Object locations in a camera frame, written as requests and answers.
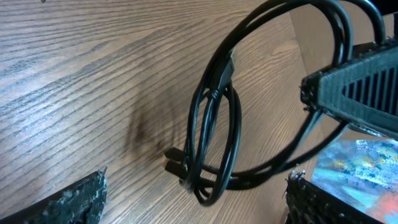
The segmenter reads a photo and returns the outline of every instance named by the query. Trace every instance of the cable plug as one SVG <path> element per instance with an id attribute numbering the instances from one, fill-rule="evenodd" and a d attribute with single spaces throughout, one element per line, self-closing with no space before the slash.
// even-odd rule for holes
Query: cable plug
<path id="1" fill-rule="evenodd" d="M 184 152 L 176 147 L 171 147 L 164 152 L 164 155 L 167 158 L 164 163 L 164 169 L 184 180 L 187 177 L 187 172 L 181 165 L 184 160 Z"/>
<path id="2" fill-rule="evenodd" d="M 236 61 L 236 53 L 235 48 L 229 52 L 229 55 L 224 61 L 221 63 L 223 66 L 219 66 L 216 69 L 216 72 L 211 76 L 209 82 L 209 88 L 212 90 L 224 90 L 227 84 L 231 81 L 232 75 L 235 71 L 234 63 Z"/>

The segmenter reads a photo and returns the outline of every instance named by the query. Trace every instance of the black cable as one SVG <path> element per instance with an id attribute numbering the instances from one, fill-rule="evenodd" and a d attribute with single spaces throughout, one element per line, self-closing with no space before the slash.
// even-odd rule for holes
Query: black cable
<path id="1" fill-rule="evenodd" d="M 368 1 L 349 0 L 349 2 L 357 4 L 364 10 L 372 21 L 375 41 L 377 43 L 383 42 L 385 38 L 384 24 L 377 9 Z M 264 183 L 273 175 L 291 169 L 295 167 L 296 164 L 307 161 L 337 139 L 347 127 L 346 123 L 341 123 L 318 146 L 302 156 L 287 162 L 296 148 L 299 147 L 300 143 L 322 118 L 321 111 L 310 109 L 309 115 L 296 137 L 294 137 L 293 141 L 285 147 L 285 149 L 281 150 L 278 155 L 252 169 L 242 172 L 232 172 L 239 149 L 241 135 L 241 104 L 239 96 L 232 86 L 232 72 L 226 73 L 224 71 L 230 63 L 230 52 L 238 42 L 258 27 L 283 13 L 305 4 L 312 4 L 318 8 L 330 22 L 335 38 L 335 51 L 331 66 L 337 67 L 351 60 L 353 54 L 352 26 L 347 12 L 335 0 L 270 0 L 261 4 L 243 19 L 224 41 L 222 41 L 212 56 L 194 92 L 190 106 L 187 138 L 183 150 L 185 156 L 182 161 L 183 172 L 180 173 L 179 176 L 182 185 L 184 185 L 188 191 L 193 192 L 202 205 L 209 206 L 215 203 L 225 189 L 251 189 Z M 216 126 L 216 118 L 222 96 L 226 97 L 229 102 L 229 132 L 221 165 L 220 168 L 217 169 L 205 165 L 204 161 L 208 145 Z M 203 115 L 198 148 L 195 153 L 195 130 L 198 109 L 200 103 L 205 99 L 207 99 L 207 103 Z M 202 170 L 216 174 L 216 180 L 212 181 L 200 177 Z"/>

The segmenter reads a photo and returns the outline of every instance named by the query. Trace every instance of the coiled cable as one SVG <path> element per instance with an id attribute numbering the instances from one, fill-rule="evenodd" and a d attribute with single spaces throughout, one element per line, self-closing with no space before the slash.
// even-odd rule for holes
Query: coiled cable
<path id="1" fill-rule="evenodd" d="M 367 0 L 349 0 L 359 6 L 370 18 L 374 38 L 377 44 L 385 40 L 384 23 L 381 14 L 374 5 Z M 185 140 L 183 158 L 181 162 L 182 172 L 179 174 L 181 184 L 193 192 L 203 206 L 214 204 L 224 190 L 246 190 L 257 187 L 273 175 L 295 167 L 297 164 L 309 160 L 323 148 L 338 139 L 348 127 L 347 122 L 340 125 L 320 144 L 305 154 L 288 162 L 290 156 L 299 147 L 300 143 L 308 136 L 310 131 L 322 119 L 323 113 L 313 108 L 308 108 L 308 117 L 298 131 L 296 137 L 278 155 L 267 162 L 252 169 L 233 172 L 234 163 L 239 149 L 241 137 L 241 104 L 236 90 L 233 88 L 231 73 L 223 72 L 229 66 L 229 55 L 235 45 L 251 32 L 275 17 L 289 12 L 297 7 L 311 4 L 319 9 L 328 19 L 335 38 L 335 50 L 331 67 L 338 67 L 346 63 L 353 56 L 353 29 L 349 15 L 335 0 L 270 0 L 261 4 L 222 41 L 220 46 L 209 61 L 206 70 L 197 86 L 188 115 L 187 138 Z M 221 98 L 226 97 L 229 103 L 229 131 L 226 147 L 220 168 L 204 164 L 208 145 L 213 136 L 216 118 L 221 103 Z M 195 153 L 195 130 L 199 105 L 207 100 L 203 121 L 200 129 L 200 139 Z M 202 170 L 216 175 L 212 181 L 200 177 Z"/>

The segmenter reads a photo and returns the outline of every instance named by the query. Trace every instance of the wood grain surface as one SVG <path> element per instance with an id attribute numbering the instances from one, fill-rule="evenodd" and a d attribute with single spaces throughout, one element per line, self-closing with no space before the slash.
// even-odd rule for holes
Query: wood grain surface
<path id="1" fill-rule="evenodd" d="M 201 207 L 163 170 L 212 53 L 260 1 L 0 1 L 0 218 L 108 166 L 102 223 L 282 223 L 287 173 Z M 306 113 L 289 14 L 237 46 L 236 170 L 276 155 Z M 206 162 L 221 160 L 220 109 Z M 317 128 L 300 152 L 323 138 Z"/>

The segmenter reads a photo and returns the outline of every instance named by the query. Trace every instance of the wooden table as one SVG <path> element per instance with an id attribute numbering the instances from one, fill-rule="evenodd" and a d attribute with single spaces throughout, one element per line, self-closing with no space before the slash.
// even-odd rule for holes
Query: wooden table
<path id="1" fill-rule="evenodd" d="M 282 223 L 287 173 L 205 208 L 162 167 L 162 151 L 183 146 L 192 94 L 212 53 L 261 2 L 1 1 L 0 218 L 108 166 L 102 223 Z M 235 170 L 243 170 L 297 132 L 306 72 L 290 14 L 237 51 L 243 129 Z M 214 166 L 227 118 L 224 100 L 206 157 Z M 321 138 L 316 129 L 301 152 Z"/>

